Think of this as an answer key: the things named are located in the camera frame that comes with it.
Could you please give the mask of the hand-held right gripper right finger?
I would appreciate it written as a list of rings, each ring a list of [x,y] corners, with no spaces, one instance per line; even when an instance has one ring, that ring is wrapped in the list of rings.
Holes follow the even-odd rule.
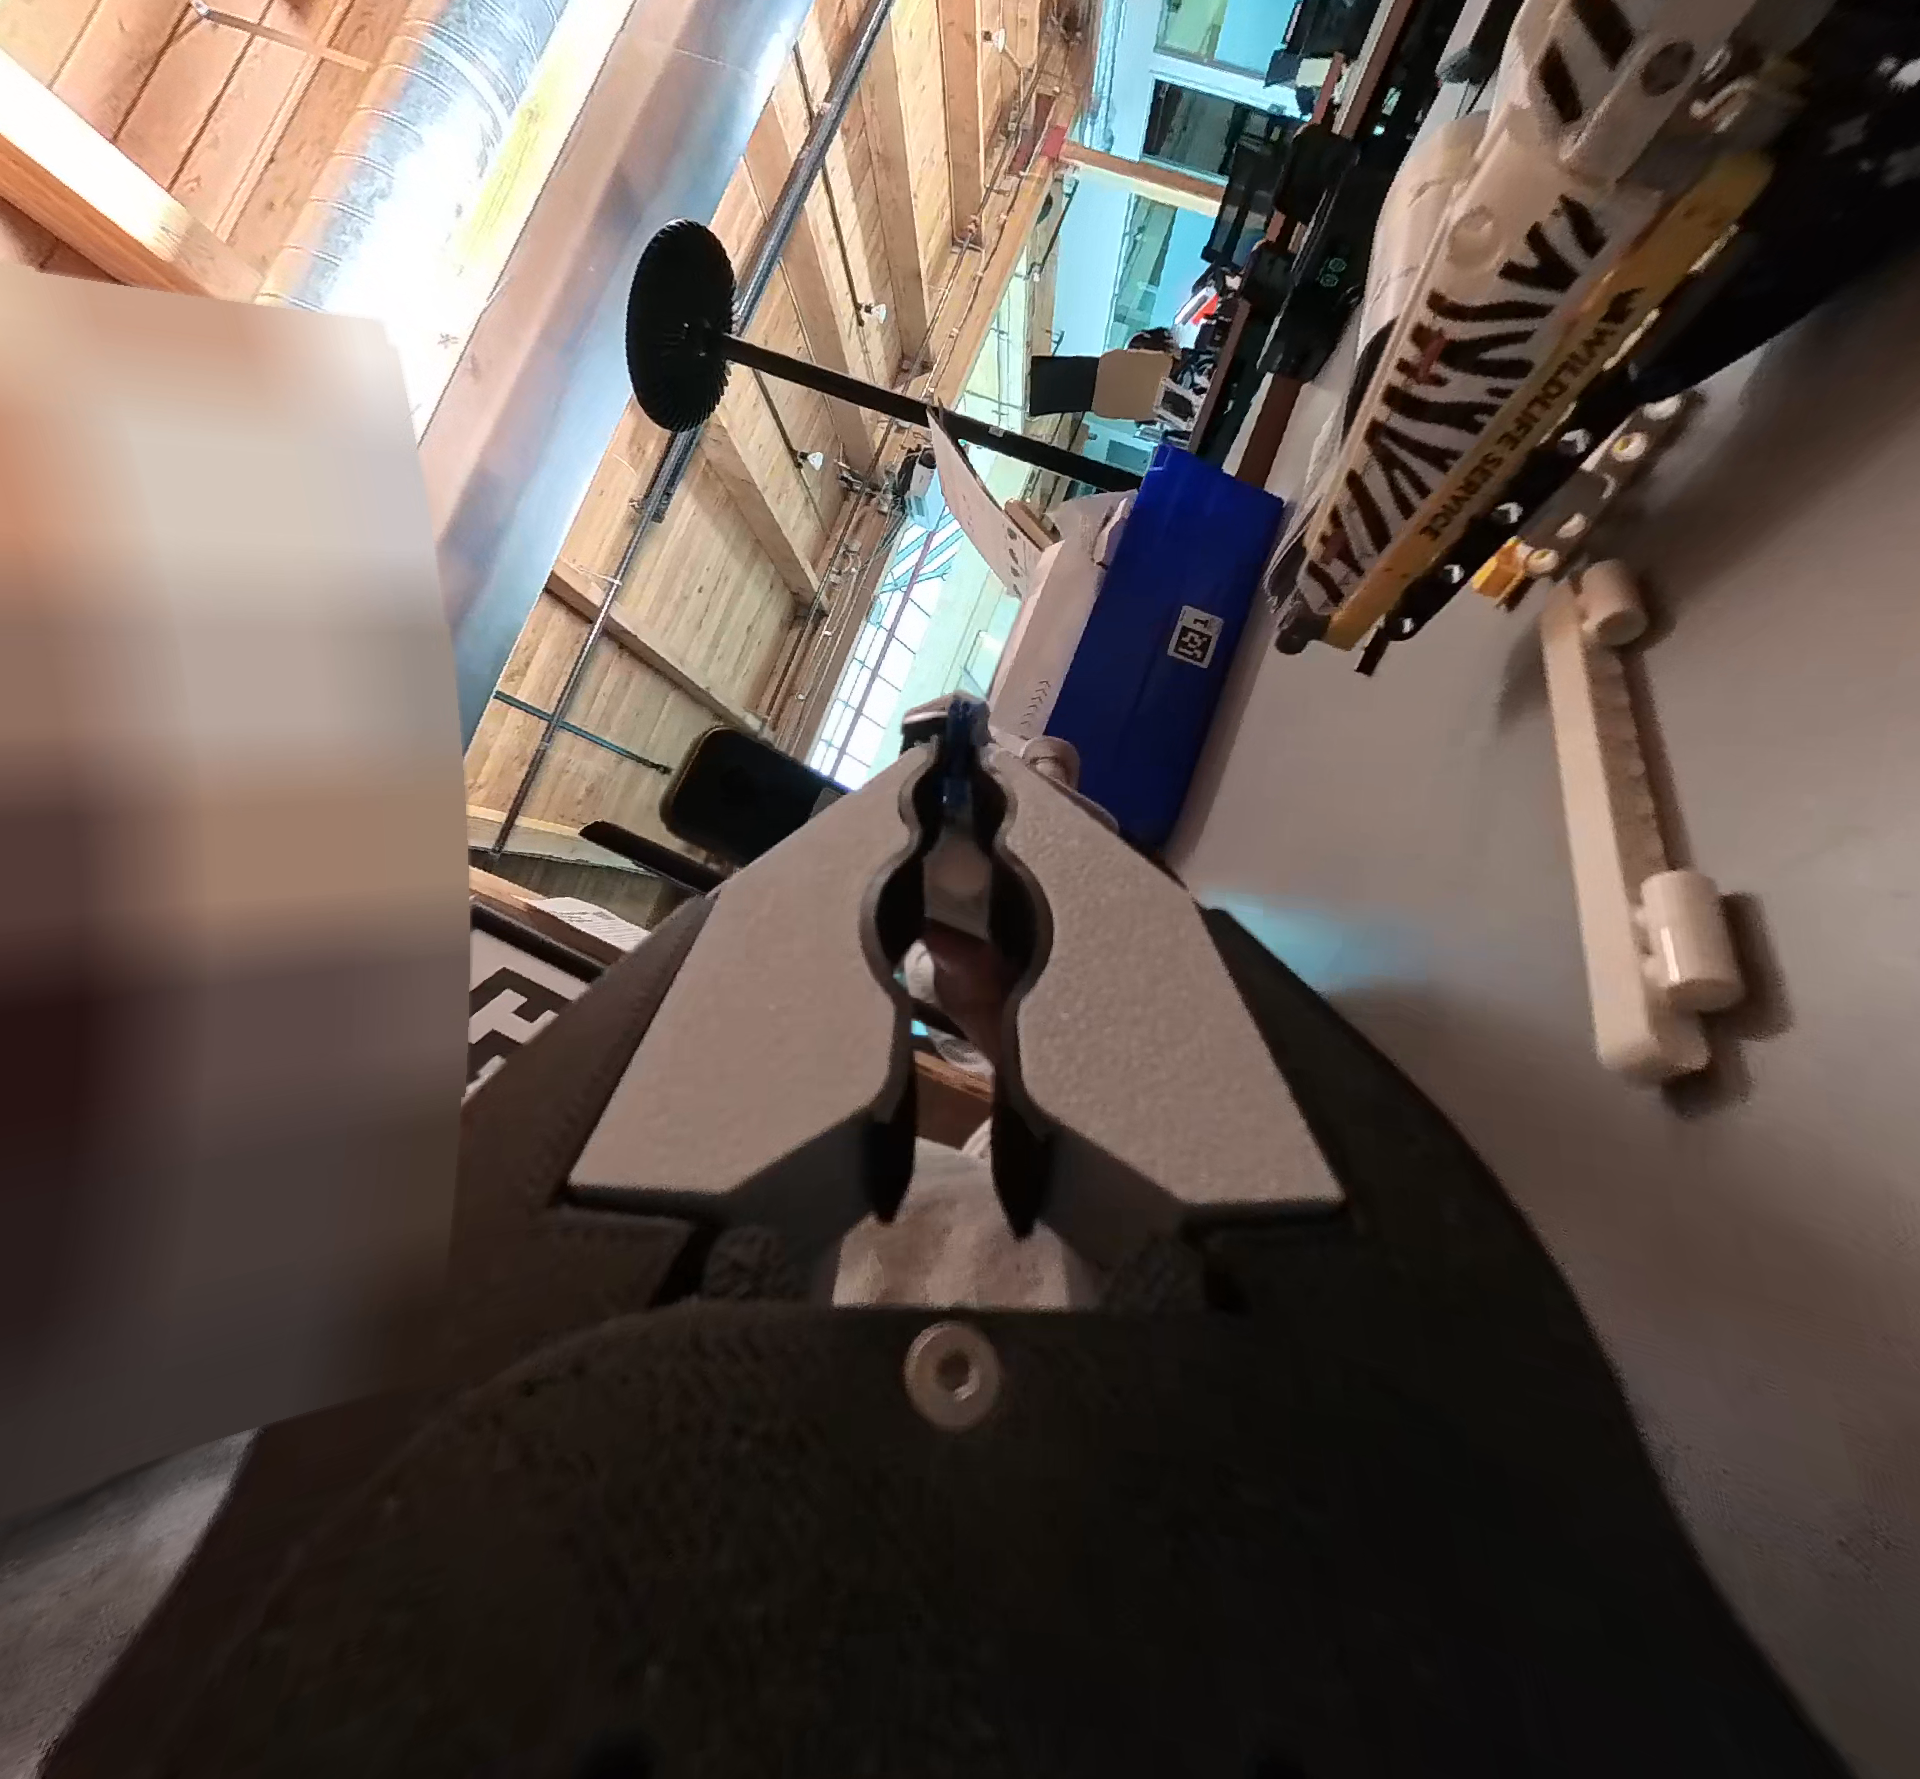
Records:
[[[1009,961],[991,1181],[1014,1231],[1166,1239],[1334,1214],[1343,1188],[1204,907],[1003,744],[988,934]]]

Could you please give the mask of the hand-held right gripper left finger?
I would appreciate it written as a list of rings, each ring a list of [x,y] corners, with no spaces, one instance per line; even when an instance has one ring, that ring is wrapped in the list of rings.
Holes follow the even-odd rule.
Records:
[[[915,1167],[899,965],[926,938],[926,854],[949,741],[731,874],[577,1165],[573,1203],[693,1224],[896,1218]]]

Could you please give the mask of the white lego beam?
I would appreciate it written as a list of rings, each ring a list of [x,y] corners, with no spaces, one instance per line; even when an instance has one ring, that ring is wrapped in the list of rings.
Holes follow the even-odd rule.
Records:
[[[1645,636],[1634,571],[1588,565],[1540,617],[1554,779],[1597,1062],[1669,1085],[1712,1062],[1704,1020],[1747,995],[1722,887],[1669,857],[1626,651]]]

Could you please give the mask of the zebra striped lego model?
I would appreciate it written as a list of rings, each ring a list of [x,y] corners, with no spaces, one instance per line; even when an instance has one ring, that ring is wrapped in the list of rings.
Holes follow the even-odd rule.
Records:
[[[1411,640],[1638,405],[1918,247],[1918,0],[1486,0],[1378,224],[1273,644]]]

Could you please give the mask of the person's left hand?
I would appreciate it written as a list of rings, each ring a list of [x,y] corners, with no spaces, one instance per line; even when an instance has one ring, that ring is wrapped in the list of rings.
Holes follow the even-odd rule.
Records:
[[[933,1000],[943,1017],[997,1064],[1014,989],[1009,961],[991,943],[939,921],[921,927],[921,945],[933,965]]]

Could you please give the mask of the white cardboard box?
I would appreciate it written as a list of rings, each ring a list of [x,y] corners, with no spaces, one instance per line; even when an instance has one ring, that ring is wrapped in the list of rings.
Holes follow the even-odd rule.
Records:
[[[1166,617],[1144,487],[1073,497],[1044,549],[988,692],[991,741],[1060,776],[1099,756],[1136,705]]]

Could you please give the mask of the white printed sheet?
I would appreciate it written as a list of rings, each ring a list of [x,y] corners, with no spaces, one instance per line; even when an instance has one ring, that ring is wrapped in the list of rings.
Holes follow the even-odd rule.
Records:
[[[984,486],[974,465],[966,460],[953,416],[943,405],[928,410],[928,448],[933,448],[933,476],[943,486],[946,512],[962,528],[971,549],[988,560],[1000,588],[1014,598],[1028,598],[1034,571],[1043,565],[1044,541],[1034,537],[1019,518],[997,502]]]

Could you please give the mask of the blue storage bin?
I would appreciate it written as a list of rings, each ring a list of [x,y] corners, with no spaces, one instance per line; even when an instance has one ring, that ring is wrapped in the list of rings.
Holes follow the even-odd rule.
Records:
[[[1157,448],[1102,560],[1044,739],[1077,792],[1161,854],[1273,560],[1290,502],[1186,448]]]

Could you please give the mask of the black disc on pole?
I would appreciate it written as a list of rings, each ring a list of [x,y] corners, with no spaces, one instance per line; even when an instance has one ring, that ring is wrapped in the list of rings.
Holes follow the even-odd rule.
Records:
[[[733,363],[915,432],[946,432],[953,444],[1000,453],[1025,469],[1043,469],[1099,495],[1142,486],[1142,474],[1110,469],[1060,444],[1034,440],[738,335],[733,259],[725,243],[704,224],[665,224],[639,254],[627,299],[627,373],[634,403],[665,432],[697,432],[716,416]]]

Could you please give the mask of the silver ventilation duct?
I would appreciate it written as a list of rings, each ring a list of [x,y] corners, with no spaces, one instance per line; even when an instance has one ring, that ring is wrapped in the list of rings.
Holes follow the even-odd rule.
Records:
[[[409,0],[260,302],[463,330],[567,139],[639,157],[639,226],[711,211],[814,0]]]

